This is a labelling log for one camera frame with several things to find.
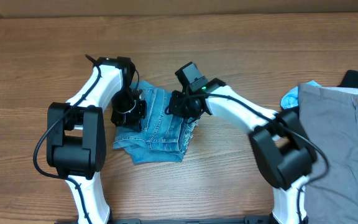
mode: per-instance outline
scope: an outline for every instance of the blue cloth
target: blue cloth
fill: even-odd
[[[140,97],[147,102],[142,131],[117,127],[113,149],[124,148],[135,164],[143,162],[181,162],[193,137],[197,122],[187,124],[182,117],[166,115],[171,92],[155,88],[146,81],[139,83]]]
[[[307,82],[307,84],[312,86],[321,86],[314,80]],[[281,99],[280,105],[283,109],[289,109],[298,106],[298,87],[293,88],[286,95],[284,95],[284,97]]]

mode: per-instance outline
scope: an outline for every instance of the gray pants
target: gray pants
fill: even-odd
[[[306,188],[310,224],[358,223],[358,95],[302,84],[299,104],[306,133],[331,164],[327,177]],[[311,176],[324,168],[319,156]]]

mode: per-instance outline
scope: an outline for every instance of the wood grain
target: wood grain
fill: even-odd
[[[89,78],[94,57],[131,57],[141,79],[180,89],[174,72],[189,61],[209,79],[279,110],[299,82],[337,85],[358,70],[358,13],[191,17],[90,17],[0,20],[0,223],[52,223],[76,217],[61,180],[32,164],[53,101],[64,102]],[[112,150],[105,113],[106,200],[116,218],[227,218],[268,214],[272,191],[245,135],[203,116],[182,163],[134,166]],[[39,154],[42,168],[45,146]]]

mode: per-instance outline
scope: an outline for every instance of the blue jeans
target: blue jeans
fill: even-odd
[[[147,102],[142,131],[117,127],[113,149],[124,148],[135,164],[142,162],[181,162],[193,137],[197,122],[187,124],[182,117],[166,115],[171,93],[146,81],[139,83],[141,98]]]

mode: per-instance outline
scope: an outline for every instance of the black cable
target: black cable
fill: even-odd
[[[54,127],[59,123],[61,122],[62,120],[64,120],[66,118],[66,116],[71,113],[73,111],[73,109],[75,109],[82,101],[84,101],[86,99],[86,97],[89,95],[89,93],[93,90],[93,88],[96,86],[96,84],[98,84],[98,81],[100,80],[101,78],[101,70],[99,68],[99,65],[97,63],[97,61],[95,59],[93,59],[91,56],[89,55],[85,55],[85,57],[90,60],[92,63],[93,63],[93,66],[95,66],[97,69],[98,69],[98,76],[96,77],[96,80],[94,81],[94,83],[91,85],[91,87],[82,95],[82,97],[73,105],[71,106],[70,109],[68,109],[67,111],[65,111],[63,113],[63,115],[57,119],[52,125],[51,127],[49,127],[46,132],[44,132],[44,134],[41,136],[40,140],[38,141],[35,149],[34,149],[34,155],[33,155],[33,158],[32,158],[32,161],[34,163],[34,167],[35,169],[42,175],[46,176],[46,177],[51,177],[51,178],[55,178],[55,179],[62,179],[62,180],[68,180],[70,181],[71,183],[73,183],[75,185],[75,189],[77,189],[78,191],[78,194],[80,195],[80,199],[81,199],[81,206],[82,206],[82,209],[84,211],[84,214],[85,214],[85,218],[87,219],[88,223],[89,224],[92,224],[91,222],[91,219],[89,217],[89,214],[88,212],[86,211],[86,207],[85,207],[85,200],[84,200],[84,196],[82,194],[82,191],[81,191],[81,188],[80,188],[80,185],[77,183],[77,181],[75,181],[74,179],[71,179],[69,177],[67,178],[63,178],[63,177],[60,177],[59,175],[55,175],[55,174],[49,174],[45,171],[43,171],[39,165],[38,165],[38,162],[37,162],[37,156],[38,156],[38,151],[39,149],[41,148],[41,145],[43,143],[43,141],[47,138],[47,136],[49,135],[49,133],[54,129]]]
[[[137,90],[137,87],[139,87],[139,80],[140,80],[140,78],[139,78],[139,72],[138,72],[137,70],[135,70],[135,72],[136,72],[136,74],[137,74],[137,83],[136,83],[136,86],[135,86],[135,88],[134,88],[133,91]]]
[[[324,177],[326,177],[328,175],[328,172],[329,172],[329,161],[328,161],[328,158],[327,156],[325,155],[325,153],[318,147],[316,146],[314,143],[312,143],[311,141],[307,140],[306,138],[304,138],[303,136],[301,136],[300,134],[292,131],[291,129],[288,129],[287,127],[284,127],[283,125],[281,124],[278,124],[276,121],[266,117],[265,115],[263,115],[262,113],[256,111],[255,109],[253,109],[252,107],[250,107],[249,105],[245,104],[244,102],[242,102],[241,100],[238,100],[237,98],[234,98],[232,96],[227,96],[227,95],[220,95],[220,94],[213,94],[213,93],[203,93],[203,94],[196,94],[196,95],[186,95],[184,98],[182,99],[179,99],[178,101],[176,101],[175,103],[181,103],[181,105],[188,101],[189,99],[192,99],[192,98],[207,98],[209,96],[213,96],[213,97],[220,97],[220,98],[225,98],[225,99],[228,99],[228,100],[232,100],[232,101],[235,101],[236,103],[240,104],[241,106],[247,108],[249,111],[251,111],[253,114],[257,115],[258,117],[274,124],[276,126],[276,128],[281,128],[282,130],[284,130],[285,132],[289,133],[289,134],[292,134],[298,138],[300,138],[302,141],[304,141],[305,143],[307,143],[309,146],[313,147],[320,155],[321,157],[324,159],[324,163],[326,164],[326,169],[325,171],[316,176],[316,177],[313,177],[312,179],[310,179],[309,181],[305,182],[304,184],[302,184],[300,186],[300,188],[298,189],[298,195],[296,197],[296,209],[297,209],[297,213],[298,213],[298,217],[299,217],[299,223],[301,224],[302,223],[302,215],[301,215],[301,212],[300,212],[300,194],[301,192],[303,191],[302,188],[310,183],[313,183],[317,180],[320,180]]]

